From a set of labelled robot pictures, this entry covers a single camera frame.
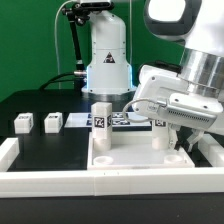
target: black cable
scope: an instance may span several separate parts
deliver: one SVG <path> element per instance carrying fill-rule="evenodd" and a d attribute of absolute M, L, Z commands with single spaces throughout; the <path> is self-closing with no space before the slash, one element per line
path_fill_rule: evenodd
<path fill-rule="evenodd" d="M 67 76 L 74 76 L 74 73 L 73 72 L 68 72 L 68 73 L 63 73 L 63 74 L 57 75 L 57 76 L 49 79 L 43 85 L 41 85 L 40 88 L 39 88 L 39 90 L 44 90 L 51 82 L 53 82 L 53 81 L 55 81 L 57 79 L 63 78 L 63 77 L 67 77 Z"/>
<path fill-rule="evenodd" d="M 52 83 L 74 82 L 75 80 L 77 80 L 77 79 L 64 79 L 64 80 L 48 81 L 48 82 L 46 82 L 45 84 L 43 84 L 43 85 L 39 88 L 39 90 L 45 90 L 45 88 L 46 88 L 47 86 L 49 86 L 50 84 L 52 84 Z"/>
<path fill-rule="evenodd" d="M 75 13 L 72 11 L 72 9 L 66 9 L 66 8 L 64 8 L 62 10 L 62 13 L 67 16 L 68 21 L 70 23 L 70 28 L 71 28 L 71 32 L 72 32 L 72 40 L 73 40 L 75 56 L 76 56 L 76 69 L 83 71 L 83 70 L 85 70 L 85 66 L 82 61 L 82 55 L 81 55 L 81 50 L 80 50 L 80 45 L 79 45 L 79 38 L 78 38 L 78 33 L 77 33 L 77 28 L 76 28 Z"/>
<path fill-rule="evenodd" d="M 50 82 L 50 81 L 54 81 L 54 80 L 57 80 L 57 79 L 60 79 L 60 78 L 66 77 L 66 76 L 75 76 L 75 75 L 74 75 L 73 72 L 63 73 L 63 74 L 54 76 L 53 78 L 49 79 L 48 82 Z"/>

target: warning label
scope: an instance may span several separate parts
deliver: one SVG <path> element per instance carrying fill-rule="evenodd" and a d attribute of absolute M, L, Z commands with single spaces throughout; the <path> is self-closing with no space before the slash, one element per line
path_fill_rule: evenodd
<path fill-rule="evenodd" d="M 109 52 L 103 63 L 115 63 L 112 54 Z"/>

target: white box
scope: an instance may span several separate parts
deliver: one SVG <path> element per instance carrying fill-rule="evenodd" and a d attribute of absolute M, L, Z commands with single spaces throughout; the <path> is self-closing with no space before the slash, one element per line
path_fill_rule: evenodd
<path fill-rule="evenodd" d="M 44 120 L 45 133 L 59 133 L 62 125 L 62 113 L 50 113 Z"/>
<path fill-rule="evenodd" d="M 16 134 L 28 134 L 33 127 L 33 114 L 21 113 L 14 120 L 14 127 Z"/>

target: green wall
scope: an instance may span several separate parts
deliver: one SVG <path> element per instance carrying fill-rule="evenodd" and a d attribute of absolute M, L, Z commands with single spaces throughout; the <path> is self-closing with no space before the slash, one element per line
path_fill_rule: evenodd
<path fill-rule="evenodd" d="M 2 0 L 0 8 L 0 101 L 18 90 L 38 89 L 57 74 L 54 48 L 54 19 L 63 0 Z M 182 47 L 151 35 L 143 21 L 144 0 L 133 2 L 133 68 L 157 59 L 179 63 Z M 113 13 L 127 24 L 129 46 L 129 5 L 116 3 Z M 59 17 L 61 72 L 75 69 L 75 56 L 67 19 Z M 90 27 L 79 28 L 84 62 L 91 60 Z M 72 88 L 72 84 L 63 84 Z"/>

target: white tray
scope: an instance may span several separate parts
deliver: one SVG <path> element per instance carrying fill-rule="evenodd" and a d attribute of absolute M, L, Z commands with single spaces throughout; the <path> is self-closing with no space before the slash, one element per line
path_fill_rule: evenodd
<path fill-rule="evenodd" d="M 113 170 L 195 167 L 183 148 L 179 151 L 155 150 L 151 142 L 150 131 L 113 132 L 111 150 L 97 151 L 90 133 L 87 168 Z"/>

